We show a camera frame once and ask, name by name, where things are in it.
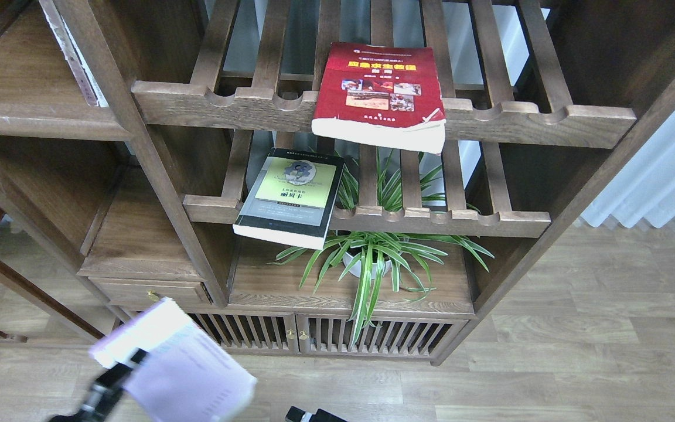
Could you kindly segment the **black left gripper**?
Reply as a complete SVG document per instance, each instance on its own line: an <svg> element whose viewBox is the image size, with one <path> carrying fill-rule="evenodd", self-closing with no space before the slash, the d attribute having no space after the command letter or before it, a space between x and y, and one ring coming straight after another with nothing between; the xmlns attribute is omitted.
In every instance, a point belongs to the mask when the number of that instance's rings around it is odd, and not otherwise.
<svg viewBox="0 0 675 422"><path fill-rule="evenodd" d="M88 390L80 410L71 415L53 415L49 422L104 421L123 395L124 382L145 359L148 352L135 350L129 363L116 363L97 377Z"/></svg>

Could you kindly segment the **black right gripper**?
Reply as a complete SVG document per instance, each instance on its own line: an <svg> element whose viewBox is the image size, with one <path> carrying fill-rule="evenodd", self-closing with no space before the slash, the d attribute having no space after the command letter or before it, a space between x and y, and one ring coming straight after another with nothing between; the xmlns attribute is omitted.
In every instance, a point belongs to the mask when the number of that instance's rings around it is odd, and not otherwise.
<svg viewBox="0 0 675 422"><path fill-rule="evenodd" d="M338 417L333 413L330 413L324 409L317 409L313 414L298 408L297 406L291 406L285 416L286 422L347 422L347 420L342 417Z"/></svg>

